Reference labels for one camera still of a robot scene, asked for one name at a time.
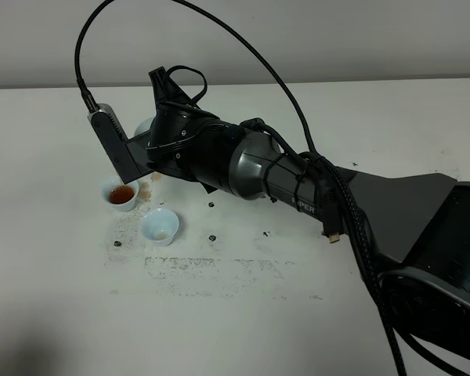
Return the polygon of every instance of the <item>white table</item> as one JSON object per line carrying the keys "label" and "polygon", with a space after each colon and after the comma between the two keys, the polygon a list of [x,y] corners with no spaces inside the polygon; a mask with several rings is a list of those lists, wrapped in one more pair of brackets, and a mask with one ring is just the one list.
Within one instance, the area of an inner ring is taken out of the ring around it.
{"label": "white table", "polygon": [[[290,87],[335,164],[470,180],[470,79]],[[151,88],[93,94],[129,135],[154,115]],[[201,106],[237,124],[261,117],[305,149],[277,85],[213,86]],[[142,179],[149,202],[111,211],[99,181],[114,172],[85,116],[77,89],[0,91],[0,363],[35,348],[52,364],[40,376],[395,374],[346,238],[329,245],[284,204],[166,176]],[[161,203],[183,225],[153,249],[138,223]],[[410,375],[442,374],[400,345]]]}

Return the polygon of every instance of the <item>empty white cup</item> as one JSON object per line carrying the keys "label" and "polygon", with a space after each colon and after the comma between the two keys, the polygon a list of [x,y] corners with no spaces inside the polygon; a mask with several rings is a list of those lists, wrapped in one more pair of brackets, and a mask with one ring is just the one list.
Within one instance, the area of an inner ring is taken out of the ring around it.
{"label": "empty white cup", "polygon": [[158,247],[170,245],[178,228],[178,216],[168,209],[149,211],[141,220],[141,234]]}
{"label": "empty white cup", "polygon": [[134,196],[125,202],[124,204],[112,204],[110,203],[110,193],[112,190],[117,188],[118,186],[122,185],[122,181],[118,176],[111,176],[108,179],[104,180],[101,184],[101,196],[103,200],[105,200],[112,208],[120,211],[120,212],[129,212],[136,206],[136,198],[138,197],[139,193],[139,183],[137,180],[130,182],[129,184],[125,184],[126,186],[130,186],[134,191]]}

